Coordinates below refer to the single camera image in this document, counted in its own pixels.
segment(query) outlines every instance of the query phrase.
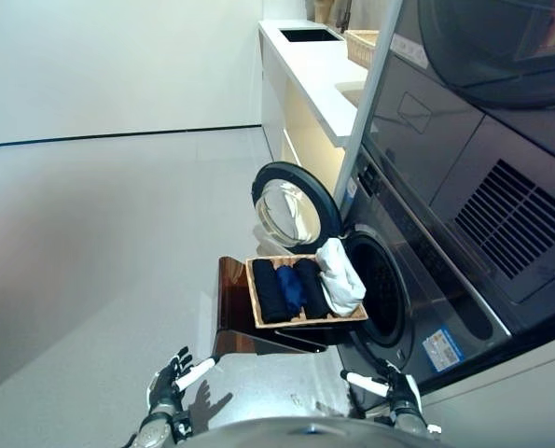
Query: folded navy towel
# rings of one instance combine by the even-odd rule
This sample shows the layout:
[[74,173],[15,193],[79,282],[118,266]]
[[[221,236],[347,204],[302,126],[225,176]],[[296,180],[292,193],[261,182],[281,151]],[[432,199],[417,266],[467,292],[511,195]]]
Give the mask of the folded navy towel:
[[298,274],[290,266],[282,266],[277,268],[277,280],[285,297],[287,312],[291,317],[299,315],[302,306],[306,303],[306,295]]
[[307,319],[322,319],[331,309],[326,304],[325,292],[321,285],[319,273],[321,268],[311,259],[300,259],[294,264],[294,270],[298,274],[299,281],[304,287],[306,304],[304,314]]
[[268,259],[255,259],[252,262],[252,272],[255,275],[260,314],[266,324],[285,322],[291,317],[287,312],[285,298],[281,292],[277,273]]

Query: dryer vent grille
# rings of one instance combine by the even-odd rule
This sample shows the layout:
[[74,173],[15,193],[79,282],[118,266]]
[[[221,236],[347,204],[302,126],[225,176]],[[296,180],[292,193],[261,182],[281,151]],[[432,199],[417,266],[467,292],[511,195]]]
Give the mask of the dryer vent grille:
[[555,244],[555,199],[499,161],[455,222],[512,279]]

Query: folded clothes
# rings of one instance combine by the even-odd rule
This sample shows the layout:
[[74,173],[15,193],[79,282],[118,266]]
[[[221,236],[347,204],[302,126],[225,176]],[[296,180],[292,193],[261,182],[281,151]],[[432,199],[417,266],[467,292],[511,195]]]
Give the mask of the folded clothes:
[[326,304],[325,293],[321,286],[319,276],[321,268],[311,259],[300,259],[294,264],[294,270],[306,293],[306,304],[304,305],[306,318],[322,319],[331,310]]
[[362,303],[367,292],[362,280],[348,260],[338,238],[329,238],[316,251],[321,267],[321,281],[329,308],[341,316],[350,315]]
[[277,273],[268,259],[255,259],[252,262],[252,272],[255,275],[258,302],[263,322],[266,324],[285,322],[289,320],[289,313],[285,305],[285,298],[279,286]]
[[290,266],[281,266],[275,272],[290,318],[299,315],[302,306],[306,304],[306,295],[298,274]]

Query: wall baseboard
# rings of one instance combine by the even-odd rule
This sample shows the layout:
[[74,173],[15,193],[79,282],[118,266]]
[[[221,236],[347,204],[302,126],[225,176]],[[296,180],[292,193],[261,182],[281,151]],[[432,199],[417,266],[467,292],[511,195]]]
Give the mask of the wall baseboard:
[[91,138],[133,137],[135,135],[157,135],[161,133],[202,133],[205,131],[225,131],[229,129],[259,128],[260,124],[245,124],[241,126],[223,126],[217,128],[174,129],[167,131],[145,131],[139,133],[103,133],[97,135],[77,135],[72,137],[41,138],[37,140],[21,140],[18,142],[0,143],[0,147],[13,147],[16,145],[31,145],[33,143],[66,142],[70,140],[87,140]]

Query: sink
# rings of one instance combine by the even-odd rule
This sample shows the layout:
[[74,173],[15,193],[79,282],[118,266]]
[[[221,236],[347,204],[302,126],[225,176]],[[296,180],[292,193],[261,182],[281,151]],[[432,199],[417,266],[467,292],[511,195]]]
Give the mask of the sink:
[[290,42],[327,42],[343,40],[325,28],[298,28],[296,30],[279,30]]
[[364,91],[364,81],[340,82],[335,88],[357,109]]

